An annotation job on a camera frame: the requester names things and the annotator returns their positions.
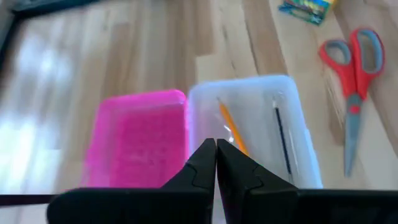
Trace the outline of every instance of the pink plastic box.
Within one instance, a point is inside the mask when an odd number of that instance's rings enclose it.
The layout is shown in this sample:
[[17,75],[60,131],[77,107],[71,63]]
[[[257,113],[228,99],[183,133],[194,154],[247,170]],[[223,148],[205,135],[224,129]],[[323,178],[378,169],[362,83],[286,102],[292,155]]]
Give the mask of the pink plastic box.
[[185,95],[178,90],[107,99],[86,155],[87,187],[156,188],[188,157]]

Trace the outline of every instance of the clear plastic box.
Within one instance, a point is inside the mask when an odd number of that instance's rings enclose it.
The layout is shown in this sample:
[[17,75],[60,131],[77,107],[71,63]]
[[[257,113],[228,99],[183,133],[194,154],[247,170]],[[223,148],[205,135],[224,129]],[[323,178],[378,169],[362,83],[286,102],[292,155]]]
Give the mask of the clear plastic box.
[[[220,113],[219,100],[228,108],[252,159],[296,187],[323,188],[299,93],[290,77],[267,75],[193,87],[188,97],[187,116],[190,154],[206,138],[227,139],[238,147]],[[276,107],[280,113],[292,175],[287,172]],[[215,186],[213,206],[213,223],[225,223],[218,184]]]

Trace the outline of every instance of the scissors handle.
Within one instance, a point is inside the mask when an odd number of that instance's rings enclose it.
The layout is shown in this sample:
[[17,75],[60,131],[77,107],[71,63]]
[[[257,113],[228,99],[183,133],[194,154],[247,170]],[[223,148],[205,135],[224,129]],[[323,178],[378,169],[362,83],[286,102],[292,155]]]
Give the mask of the scissors handle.
[[[365,51],[365,44],[360,39],[361,35],[366,36],[371,41],[373,47],[373,58],[375,59],[376,67],[372,70],[366,68],[367,61],[365,55],[368,52]],[[365,100],[370,83],[384,70],[386,53],[379,35],[372,29],[356,29],[351,34],[350,41],[354,51],[357,91],[361,98]]]
[[[330,56],[330,49],[340,49],[344,60],[337,62]],[[328,40],[319,49],[321,59],[339,76],[343,94],[348,98],[356,93],[355,66],[351,48],[344,40]]]
[[[366,68],[365,44],[360,36],[366,36],[374,49],[373,58],[376,61],[376,68]],[[365,100],[371,81],[378,77],[384,70],[385,52],[379,35],[371,29],[357,29],[350,36],[351,46],[343,40],[328,40],[319,50],[321,59],[329,65],[340,78],[345,98],[358,93]],[[344,55],[342,62],[337,62],[330,56],[330,49],[340,49]]]

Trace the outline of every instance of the scissors blade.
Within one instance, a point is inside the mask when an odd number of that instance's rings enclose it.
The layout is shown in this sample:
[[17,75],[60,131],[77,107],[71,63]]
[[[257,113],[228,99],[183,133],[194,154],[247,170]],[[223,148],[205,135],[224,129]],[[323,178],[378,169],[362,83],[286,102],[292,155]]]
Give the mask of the scissors blade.
[[356,146],[358,142],[359,126],[361,124],[362,99],[358,94],[347,98],[346,134],[344,148],[344,173],[346,177],[351,176],[353,169]]

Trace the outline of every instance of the yellow pencil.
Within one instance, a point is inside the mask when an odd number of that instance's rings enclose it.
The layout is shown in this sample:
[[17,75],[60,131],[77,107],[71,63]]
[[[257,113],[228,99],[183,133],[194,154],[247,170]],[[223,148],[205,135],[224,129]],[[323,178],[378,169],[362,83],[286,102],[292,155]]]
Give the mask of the yellow pencil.
[[245,155],[249,156],[248,150],[246,149],[246,146],[243,143],[242,136],[239,134],[239,131],[236,128],[236,125],[234,124],[234,121],[233,121],[231,115],[229,114],[227,107],[223,104],[223,102],[221,102],[221,100],[219,98],[217,98],[217,100],[218,100],[218,104],[220,106],[221,114],[223,115],[227,125],[231,129],[232,135],[234,136],[239,149]]

